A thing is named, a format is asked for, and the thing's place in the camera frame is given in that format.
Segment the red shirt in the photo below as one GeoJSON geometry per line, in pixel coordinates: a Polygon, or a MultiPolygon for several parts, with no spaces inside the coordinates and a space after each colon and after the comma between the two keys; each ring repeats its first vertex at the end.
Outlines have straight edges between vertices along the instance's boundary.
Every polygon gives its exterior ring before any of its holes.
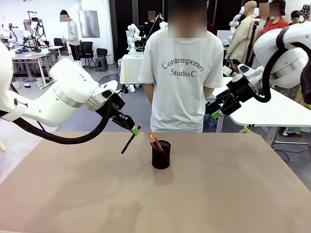
{"type": "Polygon", "coordinates": [[[207,21],[207,30],[210,32],[210,33],[213,33],[214,35],[217,35],[213,25],[211,25],[210,22],[207,21]]]}
{"type": "Polygon", "coordinates": [[[283,17],[281,17],[277,23],[272,23],[272,21],[273,21],[272,19],[269,19],[266,26],[262,29],[259,37],[261,37],[263,34],[273,29],[288,27],[288,22],[283,17]]]}

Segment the wall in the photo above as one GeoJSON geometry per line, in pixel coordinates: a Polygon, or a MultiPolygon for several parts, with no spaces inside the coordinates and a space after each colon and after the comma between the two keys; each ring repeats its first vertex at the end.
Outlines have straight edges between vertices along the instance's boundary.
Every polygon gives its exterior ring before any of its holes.
{"type": "Polygon", "coordinates": [[[67,10],[70,17],[77,23],[80,40],[92,41],[93,48],[108,50],[107,60],[113,63],[113,45],[108,0],[0,0],[0,19],[24,30],[23,21],[28,19],[27,11],[37,11],[37,17],[43,20],[47,40],[53,44],[54,38],[68,36],[67,23],[59,22],[61,10],[67,10]],[[97,10],[101,38],[82,38],[79,6],[83,10],[97,10]]]}

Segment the stool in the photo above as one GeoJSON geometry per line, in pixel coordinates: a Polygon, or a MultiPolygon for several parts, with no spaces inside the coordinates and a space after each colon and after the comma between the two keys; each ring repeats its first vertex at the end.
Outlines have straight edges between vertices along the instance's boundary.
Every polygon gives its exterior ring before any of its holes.
{"type": "Polygon", "coordinates": [[[96,72],[102,71],[105,72],[108,70],[108,63],[106,57],[98,57],[96,58],[96,72]]]}

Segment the floor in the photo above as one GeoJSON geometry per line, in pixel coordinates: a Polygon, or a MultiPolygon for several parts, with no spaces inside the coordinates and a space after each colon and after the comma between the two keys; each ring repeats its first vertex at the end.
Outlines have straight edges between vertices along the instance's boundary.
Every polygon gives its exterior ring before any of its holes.
{"type": "MultiPolygon", "coordinates": [[[[92,78],[98,81],[100,84],[106,83],[110,80],[119,80],[117,75],[118,69],[116,66],[109,66],[107,72],[95,72],[95,69],[87,69],[88,73],[92,78]]],[[[35,93],[29,90],[21,90],[23,96],[30,99],[37,98],[42,95],[43,89],[40,92],[35,93]]],[[[143,89],[136,89],[136,92],[122,95],[126,105],[122,109],[127,115],[130,115],[134,122],[143,125],[143,131],[149,131],[151,106],[144,94],[143,89]]],[[[101,117],[95,112],[90,112],[85,107],[81,107],[67,122],[56,128],[48,128],[52,131],[92,131],[99,123],[101,117]]],[[[234,124],[230,117],[226,117],[224,120],[224,133],[235,133],[243,127],[234,124]]],[[[0,182],[14,169],[15,166],[38,144],[40,141],[36,136],[32,136],[23,130],[19,129],[11,122],[0,120],[0,140],[3,141],[8,147],[7,152],[0,152],[0,182]]],[[[264,129],[252,128],[252,131],[260,135],[264,135],[264,129]]],[[[121,129],[113,122],[109,122],[105,131],[126,131],[121,129]]],[[[207,118],[205,119],[204,132],[215,132],[215,127],[209,127],[207,118]]],[[[287,139],[278,137],[279,141],[296,141],[296,142],[311,142],[311,134],[302,133],[302,138],[287,139]]],[[[276,149],[290,150],[290,151],[301,151],[306,150],[304,146],[288,146],[278,145],[276,149]]],[[[281,158],[286,158],[284,154],[279,152],[281,158]]],[[[302,153],[288,153],[290,161],[287,163],[288,166],[294,171],[294,173],[302,180],[302,182],[311,190],[311,158],[308,152],[302,153]]]]}

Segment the black pants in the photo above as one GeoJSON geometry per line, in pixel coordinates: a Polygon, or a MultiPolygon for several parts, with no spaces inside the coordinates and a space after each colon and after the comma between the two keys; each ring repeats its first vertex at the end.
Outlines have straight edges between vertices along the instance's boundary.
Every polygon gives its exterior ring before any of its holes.
{"type": "Polygon", "coordinates": [[[71,48],[71,53],[72,53],[74,61],[80,61],[79,46],[76,46],[76,45],[69,45],[69,46],[71,48]]]}

